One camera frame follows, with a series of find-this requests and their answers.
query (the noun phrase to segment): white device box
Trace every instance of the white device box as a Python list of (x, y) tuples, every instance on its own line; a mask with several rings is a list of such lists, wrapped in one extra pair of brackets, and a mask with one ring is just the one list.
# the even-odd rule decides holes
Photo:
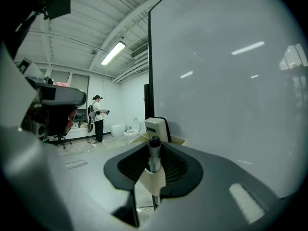
[(150, 117), (145, 120), (145, 126), (149, 138), (158, 136), (161, 142), (168, 142), (167, 128), (164, 119)]

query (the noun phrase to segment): fluorescent light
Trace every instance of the fluorescent light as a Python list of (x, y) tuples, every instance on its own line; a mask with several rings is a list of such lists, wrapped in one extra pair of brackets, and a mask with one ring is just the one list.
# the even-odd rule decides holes
[(257, 47), (260, 47), (260, 46), (262, 46), (262, 45), (264, 45), (264, 42), (263, 42), (263, 41), (262, 41), (262, 42), (255, 43), (255, 44), (252, 44), (252, 45), (249, 45), (249, 46), (247, 46), (247, 47), (245, 47), (245, 48), (242, 48), (242, 49), (239, 49), (239, 50), (237, 50), (237, 51), (234, 51), (234, 52), (232, 52), (231, 54), (232, 54), (232, 55), (237, 55), (237, 54), (239, 54), (239, 53), (252, 50), (252, 49), (257, 48)]
[(192, 75), (192, 74), (193, 74), (193, 72), (191, 71), (191, 72), (188, 72), (188, 73), (182, 75), (180, 78), (185, 78), (185, 77)]
[(125, 44), (118, 42), (116, 46), (109, 52), (109, 54), (102, 61), (102, 65), (106, 66), (121, 50), (125, 48)]

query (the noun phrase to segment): white wall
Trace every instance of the white wall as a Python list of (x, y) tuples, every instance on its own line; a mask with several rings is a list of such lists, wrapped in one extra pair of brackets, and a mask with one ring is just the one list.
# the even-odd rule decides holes
[(149, 74), (144, 73), (121, 84), (121, 99), (123, 104), (123, 118), (126, 130), (132, 126), (134, 118), (145, 120), (144, 84), (149, 84)]
[[(40, 69), (46, 69), (46, 75), (50, 76), (52, 70), (62, 71), (62, 72), (70, 72), (72, 74), (89, 76), (89, 86), (88, 86), (88, 99), (87, 99), (87, 107), (92, 104), (92, 98), (95, 95), (100, 95), (104, 97), (104, 87), (105, 87), (105, 99), (100, 101), (100, 105), (103, 109), (109, 109), (110, 114), (104, 115), (104, 130), (103, 132), (110, 132), (110, 124), (114, 125), (119, 121), (123, 120), (123, 112), (122, 112), (122, 101), (121, 101), (121, 92), (120, 92), (120, 84), (114, 83), (111, 81), (110, 77), (103, 76), (91, 73), (88, 71), (83, 71), (79, 69), (73, 69), (70, 67), (51, 65), (49, 67), (47, 64), (36, 64)], [(67, 139), (71, 138), (79, 138), (89, 136), (89, 133), (86, 129), (81, 128), (73, 128), (66, 136)]]

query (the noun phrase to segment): white partition panel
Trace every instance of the white partition panel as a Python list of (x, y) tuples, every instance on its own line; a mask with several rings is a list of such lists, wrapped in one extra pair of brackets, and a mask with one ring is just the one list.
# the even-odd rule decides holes
[(150, 22), (155, 116), (294, 193), (308, 163), (307, 42), (282, 1), (162, 0)]

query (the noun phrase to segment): air vent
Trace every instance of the air vent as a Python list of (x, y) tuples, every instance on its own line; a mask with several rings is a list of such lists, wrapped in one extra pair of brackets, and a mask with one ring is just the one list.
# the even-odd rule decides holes
[(149, 49), (149, 43), (146, 43), (141, 47), (139, 47), (138, 49), (136, 49), (132, 54), (130, 54), (130, 56), (132, 57), (132, 59), (137, 59), (145, 55), (148, 52), (148, 49)]

